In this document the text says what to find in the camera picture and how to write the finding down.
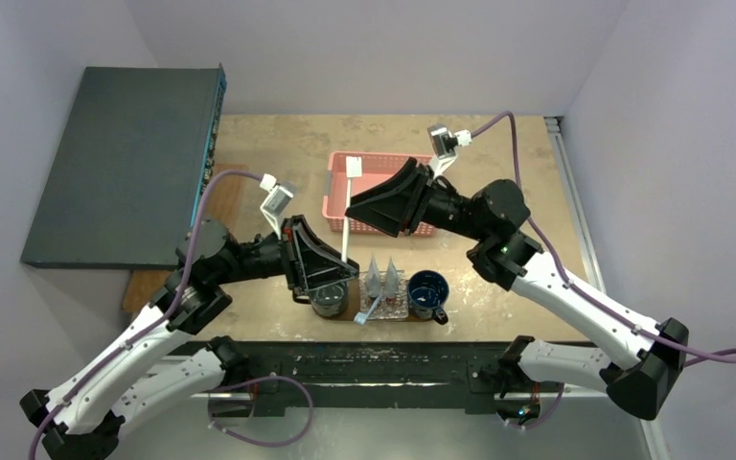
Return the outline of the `pink perforated plastic basket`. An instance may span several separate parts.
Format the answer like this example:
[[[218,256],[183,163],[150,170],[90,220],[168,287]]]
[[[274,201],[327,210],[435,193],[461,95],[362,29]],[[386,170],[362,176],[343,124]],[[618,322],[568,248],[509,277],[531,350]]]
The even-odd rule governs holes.
[[[348,157],[360,158],[362,164],[362,175],[352,180],[351,188],[348,188],[346,174],[346,159]],[[331,230],[334,232],[343,230],[347,191],[350,191],[354,196],[379,185],[396,173],[408,158],[414,158],[417,162],[423,164],[427,164],[430,160],[428,155],[422,154],[365,151],[332,152],[328,163],[328,185],[325,187],[322,202],[322,215],[329,223]]]

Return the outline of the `navy blue mug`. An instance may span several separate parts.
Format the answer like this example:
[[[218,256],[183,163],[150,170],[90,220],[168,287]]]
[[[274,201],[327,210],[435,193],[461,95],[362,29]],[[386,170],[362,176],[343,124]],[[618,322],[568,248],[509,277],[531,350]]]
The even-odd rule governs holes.
[[[421,270],[408,280],[406,288],[409,313],[423,320],[433,320],[446,325],[449,316],[445,303],[449,298],[449,283],[446,278],[432,270]]]

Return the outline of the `white red toothpaste tube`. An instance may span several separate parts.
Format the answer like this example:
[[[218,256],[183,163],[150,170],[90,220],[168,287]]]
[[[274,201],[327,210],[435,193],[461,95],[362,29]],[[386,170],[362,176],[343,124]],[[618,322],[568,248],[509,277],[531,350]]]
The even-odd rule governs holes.
[[[400,274],[392,258],[388,259],[383,284],[383,296],[388,303],[395,302],[399,295]]]

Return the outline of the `light blue toothbrush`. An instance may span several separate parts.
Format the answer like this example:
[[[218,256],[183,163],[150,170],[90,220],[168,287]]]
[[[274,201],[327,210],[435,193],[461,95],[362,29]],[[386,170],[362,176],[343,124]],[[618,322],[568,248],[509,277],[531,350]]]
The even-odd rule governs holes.
[[[356,313],[353,321],[360,326],[365,325],[370,320],[371,316],[374,314],[378,306],[382,303],[383,299],[384,299],[383,295],[379,295],[378,297],[375,297],[367,309],[360,310]]]

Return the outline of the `white grey toothpaste tube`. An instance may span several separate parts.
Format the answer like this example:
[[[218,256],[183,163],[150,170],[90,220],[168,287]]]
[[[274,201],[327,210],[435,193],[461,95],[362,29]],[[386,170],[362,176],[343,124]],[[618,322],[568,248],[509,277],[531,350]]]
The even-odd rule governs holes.
[[[368,270],[365,275],[365,292],[366,295],[371,299],[377,299],[381,296],[382,291],[382,279],[376,257],[371,257]]]

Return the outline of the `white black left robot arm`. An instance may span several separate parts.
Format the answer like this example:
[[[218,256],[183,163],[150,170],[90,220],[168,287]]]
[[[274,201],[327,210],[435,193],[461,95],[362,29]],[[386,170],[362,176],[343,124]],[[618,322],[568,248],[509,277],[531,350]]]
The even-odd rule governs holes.
[[[177,256],[177,269],[107,348],[59,386],[21,399],[35,427],[30,457],[45,449],[53,459],[104,459],[131,430],[181,398],[257,385],[248,357],[227,336],[174,369],[151,372],[231,305],[225,285],[282,276],[293,301],[307,304],[318,290],[359,273],[357,262],[320,240],[303,216],[250,242],[237,241],[217,220],[199,220]]]

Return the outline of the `oval dark wooden tray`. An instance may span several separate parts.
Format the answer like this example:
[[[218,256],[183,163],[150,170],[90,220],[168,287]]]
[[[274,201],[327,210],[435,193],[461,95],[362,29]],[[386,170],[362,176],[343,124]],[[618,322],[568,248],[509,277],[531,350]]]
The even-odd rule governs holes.
[[[359,305],[359,288],[358,288],[358,279],[353,280],[349,283],[349,290],[348,290],[348,307],[347,309],[336,316],[334,320],[337,321],[352,321],[357,313],[358,305]],[[419,319],[418,317],[409,314],[408,318],[403,321],[396,321],[396,322],[424,322],[423,319]]]

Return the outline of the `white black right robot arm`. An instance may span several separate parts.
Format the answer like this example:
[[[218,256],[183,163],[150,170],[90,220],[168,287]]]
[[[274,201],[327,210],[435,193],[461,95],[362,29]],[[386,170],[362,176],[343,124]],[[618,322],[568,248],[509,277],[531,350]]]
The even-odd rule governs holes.
[[[515,181],[496,179],[466,197],[408,159],[389,179],[354,195],[345,215],[392,237],[427,223],[473,240],[467,257],[483,280],[542,306],[594,345],[521,336],[499,365],[507,387],[570,383],[607,394],[636,418],[658,416],[683,370],[688,329],[674,318],[658,322],[632,311],[566,270],[549,243],[521,231],[531,212]]]

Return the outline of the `dark green grey mug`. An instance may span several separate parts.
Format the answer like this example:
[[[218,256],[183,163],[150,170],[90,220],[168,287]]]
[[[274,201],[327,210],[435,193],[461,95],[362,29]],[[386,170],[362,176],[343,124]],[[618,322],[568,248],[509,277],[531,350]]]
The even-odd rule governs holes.
[[[310,304],[316,314],[335,317],[348,307],[348,284],[346,282],[321,287],[310,293]]]

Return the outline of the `clear crystal toothbrush holder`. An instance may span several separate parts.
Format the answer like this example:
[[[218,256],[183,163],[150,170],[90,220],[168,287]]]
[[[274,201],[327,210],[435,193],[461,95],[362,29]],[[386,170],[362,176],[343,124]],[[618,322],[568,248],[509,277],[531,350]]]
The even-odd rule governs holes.
[[[375,310],[369,321],[403,321],[409,316],[409,302],[407,299],[407,284],[408,277],[403,270],[399,271],[400,284],[399,284],[399,295],[395,302],[388,303],[385,298],[382,303]],[[359,305],[358,310],[367,309],[372,300],[366,295],[365,292],[365,275],[366,272],[360,273],[358,278],[359,288]]]

